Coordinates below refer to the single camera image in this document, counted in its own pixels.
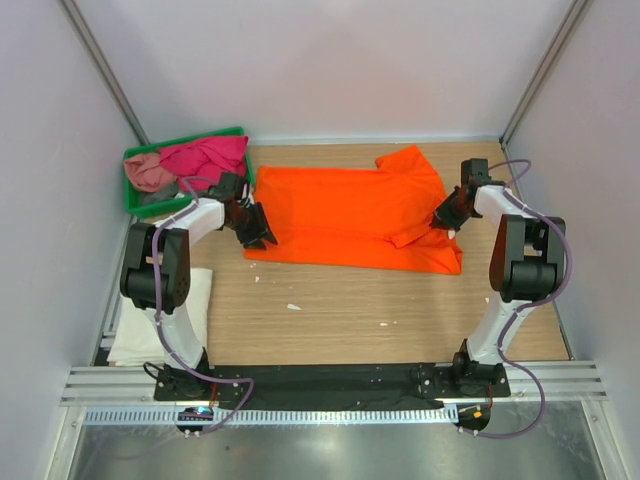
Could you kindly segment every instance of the green basket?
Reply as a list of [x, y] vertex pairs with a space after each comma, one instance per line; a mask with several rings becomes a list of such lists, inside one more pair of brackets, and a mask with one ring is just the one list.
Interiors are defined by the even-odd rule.
[[[171, 145], [179, 145], [181, 143], [189, 143], [202, 137], [222, 137], [222, 136], [243, 136], [244, 129], [242, 127], [225, 128], [224, 130], [216, 130], [215, 132], [202, 133], [200, 135], [192, 135], [190, 137], [177, 138], [175, 140], [169, 140], [168, 142], [154, 143], [151, 145], [145, 145], [143, 147], [130, 148], [124, 152], [124, 160], [131, 158], [139, 153], [152, 153], [157, 152], [159, 148], [169, 147]], [[247, 178], [251, 185], [255, 185], [255, 176], [253, 168], [251, 166], [251, 159], [249, 158], [249, 151], [245, 153], [247, 161]], [[172, 198], [171, 200], [165, 200], [164, 202], [153, 203], [151, 205], [140, 205], [139, 193], [129, 181], [129, 178], [124, 176], [124, 208], [127, 212], [138, 218], [149, 218], [158, 215], [165, 215], [167, 213], [177, 212], [178, 210], [186, 207], [191, 202], [191, 195], [186, 195], [182, 198]]]

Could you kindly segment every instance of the orange towel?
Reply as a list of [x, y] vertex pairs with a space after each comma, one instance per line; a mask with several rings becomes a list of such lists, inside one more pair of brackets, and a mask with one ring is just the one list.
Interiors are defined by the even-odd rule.
[[245, 250], [273, 262], [459, 274], [462, 250], [429, 225], [447, 197], [416, 146], [376, 160], [377, 170], [262, 167], [262, 202], [278, 245]]

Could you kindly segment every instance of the pink cloth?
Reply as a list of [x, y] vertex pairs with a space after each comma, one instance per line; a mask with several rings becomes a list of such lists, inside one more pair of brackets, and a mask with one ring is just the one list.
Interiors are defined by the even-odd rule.
[[[247, 173], [245, 152], [249, 137], [205, 137], [190, 143], [160, 148], [160, 165], [178, 178], [197, 175], [217, 183], [222, 172]], [[211, 184], [199, 180], [189, 182], [194, 190], [206, 190]], [[182, 180], [180, 188], [185, 188]]]
[[176, 181], [176, 176], [160, 166], [157, 153], [140, 153], [124, 161], [124, 171], [136, 190], [157, 192]]

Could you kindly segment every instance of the white wall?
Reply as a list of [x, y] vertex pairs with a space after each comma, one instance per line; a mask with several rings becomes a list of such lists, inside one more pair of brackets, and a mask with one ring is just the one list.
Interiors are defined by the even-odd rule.
[[593, 2], [509, 148], [534, 162], [527, 201], [567, 221], [575, 272], [558, 308], [575, 355], [596, 360], [630, 452], [640, 451], [639, 24], [636, 0]]
[[95, 346], [135, 142], [55, 1], [0, 4], [0, 64], [0, 476], [23, 480]]
[[495, 136], [569, 0], [78, 0], [154, 141]]

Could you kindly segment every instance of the gray floor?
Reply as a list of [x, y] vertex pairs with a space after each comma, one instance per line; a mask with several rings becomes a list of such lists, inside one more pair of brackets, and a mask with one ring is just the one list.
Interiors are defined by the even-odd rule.
[[[487, 431], [513, 431], [537, 404], [498, 404]], [[458, 434], [451, 425], [229, 428], [175, 439], [140, 459], [174, 427], [84, 427], [76, 480], [604, 479], [579, 403], [552, 403], [543, 423], [514, 440]]]

